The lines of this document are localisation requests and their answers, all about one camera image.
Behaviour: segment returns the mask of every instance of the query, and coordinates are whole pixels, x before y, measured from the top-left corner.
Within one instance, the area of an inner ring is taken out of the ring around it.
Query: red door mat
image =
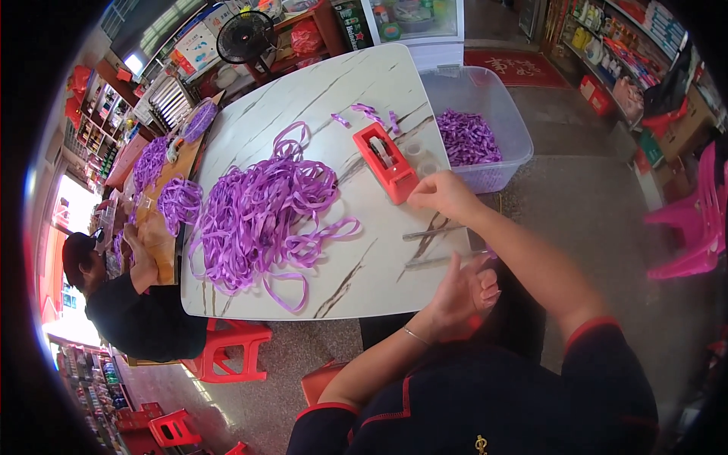
[[[546,57],[517,50],[466,50],[465,65],[493,71],[506,87],[549,87],[568,89],[571,85]]]

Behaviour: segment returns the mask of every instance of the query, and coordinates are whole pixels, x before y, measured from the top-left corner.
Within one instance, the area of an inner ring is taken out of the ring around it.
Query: black shirt
[[[452,349],[357,412],[298,415],[288,455],[648,454],[657,407],[612,318],[569,340],[561,375],[498,347]]]
[[[184,312],[178,285],[151,286],[139,295],[129,272],[88,297],[86,317],[114,347],[137,359],[189,359],[205,346],[207,320]]]

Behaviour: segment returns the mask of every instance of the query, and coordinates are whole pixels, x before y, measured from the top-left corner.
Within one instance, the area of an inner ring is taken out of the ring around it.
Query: red tape dispenser
[[[364,160],[395,205],[407,200],[419,183],[414,169],[379,123],[373,123],[353,136]]]

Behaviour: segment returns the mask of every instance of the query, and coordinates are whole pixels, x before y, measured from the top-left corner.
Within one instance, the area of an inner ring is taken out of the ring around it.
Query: red trim
[[[649,417],[622,416],[622,421],[630,425],[643,425],[645,427],[649,427],[655,432],[660,431],[660,426],[657,424],[657,422],[654,419],[650,419]]]
[[[579,326],[579,328],[571,334],[569,340],[566,342],[566,348],[563,353],[566,354],[569,351],[569,347],[571,347],[574,341],[576,341],[581,335],[594,327],[605,324],[616,325],[620,330],[622,330],[620,324],[612,316],[594,317],[593,319],[589,319],[587,322],[581,324],[581,326]]]
[[[409,408],[409,379],[411,376],[407,376],[404,381],[402,381],[402,412],[395,412],[395,413],[386,413],[386,414],[379,414],[373,417],[369,417],[364,421],[364,423],[361,424],[359,429],[361,430],[364,425],[366,425],[369,422],[374,422],[376,420],[391,420],[391,419],[404,419],[406,417],[409,417],[411,415],[410,408]]]
[[[335,402],[331,402],[331,403],[318,403],[316,405],[309,406],[308,408],[306,408],[303,411],[299,412],[298,413],[298,416],[296,416],[296,420],[300,419],[301,417],[303,417],[304,415],[308,414],[311,411],[316,411],[317,409],[328,409],[328,408],[345,409],[345,410],[347,410],[349,412],[352,412],[352,413],[354,413],[356,415],[359,415],[359,410],[356,409],[352,405],[347,405],[345,403],[335,403]]]

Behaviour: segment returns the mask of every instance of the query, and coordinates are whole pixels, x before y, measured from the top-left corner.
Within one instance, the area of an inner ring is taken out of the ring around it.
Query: woman
[[[124,226],[123,236],[122,274],[112,280],[94,237],[74,232],[63,244],[63,270],[68,284],[86,298],[86,317],[100,336],[136,359],[194,359],[205,348],[207,318],[185,313],[179,285],[154,285],[157,263],[133,224]]]
[[[649,453],[652,391],[578,268],[450,171],[425,178],[408,203],[470,227],[502,264],[481,271],[476,258],[461,269],[453,254],[431,302],[298,415],[289,455]],[[469,340],[437,345],[490,306]],[[560,376],[539,365],[543,310],[566,343]]]

